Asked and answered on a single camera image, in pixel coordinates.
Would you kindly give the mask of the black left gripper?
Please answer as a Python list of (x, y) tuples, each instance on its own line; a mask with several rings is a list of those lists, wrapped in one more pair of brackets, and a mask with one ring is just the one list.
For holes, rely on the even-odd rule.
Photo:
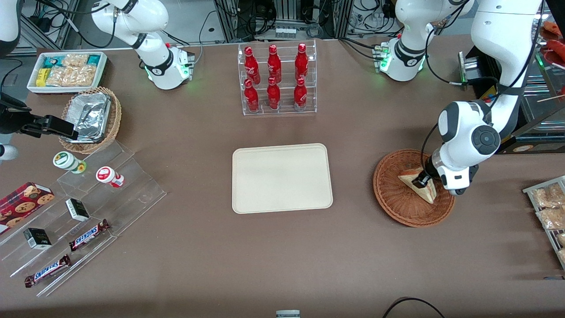
[(441, 165), (440, 155), (430, 155), (422, 167), (422, 173), (420, 173), (416, 179), (414, 179), (414, 186), (417, 189), (425, 189), (429, 181), (433, 180), (441, 181), (441, 176), (437, 171), (437, 165)]

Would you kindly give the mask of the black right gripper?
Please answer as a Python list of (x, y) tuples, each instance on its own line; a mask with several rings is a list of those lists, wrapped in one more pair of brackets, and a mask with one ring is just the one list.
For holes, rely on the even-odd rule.
[(22, 129), (22, 134), (35, 138), (42, 135), (57, 135), (71, 140), (77, 140), (79, 133), (75, 126), (68, 121), (52, 115), (44, 117), (32, 116), (31, 108), (19, 99), (1, 93), (0, 133), (12, 134)]

